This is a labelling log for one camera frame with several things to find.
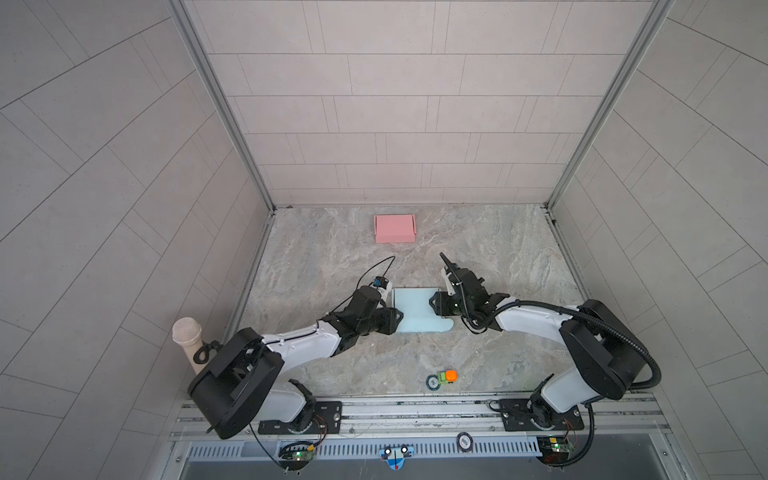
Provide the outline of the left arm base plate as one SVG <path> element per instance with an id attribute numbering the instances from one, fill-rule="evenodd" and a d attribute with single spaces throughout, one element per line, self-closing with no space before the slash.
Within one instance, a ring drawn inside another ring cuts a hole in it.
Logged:
<path id="1" fill-rule="evenodd" d="M 296 419 L 285 423 L 261 421 L 259 435 L 321 435 L 338 434 L 343 404 L 340 401 L 319 401 L 305 406 Z"/>

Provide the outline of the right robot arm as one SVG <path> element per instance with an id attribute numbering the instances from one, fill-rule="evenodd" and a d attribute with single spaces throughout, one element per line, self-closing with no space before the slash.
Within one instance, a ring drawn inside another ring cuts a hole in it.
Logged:
<path id="1" fill-rule="evenodd" d="M 460 317 L 473 334 L 494 330 L 549 339 L 571 356 L 571 368 L 545 378 L 522 405 L 502 409 L 525 429 L 560 429 L 579 404 L 620 400 L 629 390 L 661 382 L 661 368 L 648 349 L 602 302 L 565 307 L 490 294 L 472 270 L 449 259 L 444 263 L 446 289 L 430 299 L 435 314 Z"/>

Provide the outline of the light blue paper box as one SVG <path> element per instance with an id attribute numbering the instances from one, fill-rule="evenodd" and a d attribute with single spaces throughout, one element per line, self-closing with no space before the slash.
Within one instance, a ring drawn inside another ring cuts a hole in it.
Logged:
<path id="1" fill-rule="evenodd" d="M 443 333 L 450 331 L 454 322 L 437 315 L 429 301 L 438 293 L 437 288 L 395 288 L 392 292 L 393 307 L 403 313 L 396 332 Z"/>

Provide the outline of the pink paper box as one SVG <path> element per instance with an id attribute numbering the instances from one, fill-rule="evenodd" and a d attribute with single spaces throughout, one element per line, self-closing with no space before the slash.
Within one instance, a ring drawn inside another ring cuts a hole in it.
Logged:
<path id="1" fill-rule="evenodd" d="M 374 217 L 374 238 L 377 244 L 414 243 L 416 235 L 416 219 L 413 214 Z"/>

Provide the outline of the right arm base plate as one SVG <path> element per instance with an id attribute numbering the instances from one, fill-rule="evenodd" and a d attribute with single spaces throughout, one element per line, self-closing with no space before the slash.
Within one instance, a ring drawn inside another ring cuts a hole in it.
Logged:
<path id="1" fill-rule="evenodd" d="M 581 431 L 585 428 L 577 406 L 560 413 L 543 400 L 503 398 L 489 407 L 501 416 L 506 432 Z"/>

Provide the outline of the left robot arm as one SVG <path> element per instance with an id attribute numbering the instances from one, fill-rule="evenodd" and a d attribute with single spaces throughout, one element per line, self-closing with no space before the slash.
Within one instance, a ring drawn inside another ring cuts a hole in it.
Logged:
<path id="1" fill-rule="evenodd" d="M 222 440 L 252 421 L 280 422 L 294 432 L 313 423 L 316 398 L 288 372 L 309 362 L 337 356 L 372 333 L 392 335 L 404 314 L 386 304 L 390 291 L 362 286 L 340 312 L 314 325 L 261 336 L 238 331 L 192 380 L 188 394 Z"/>

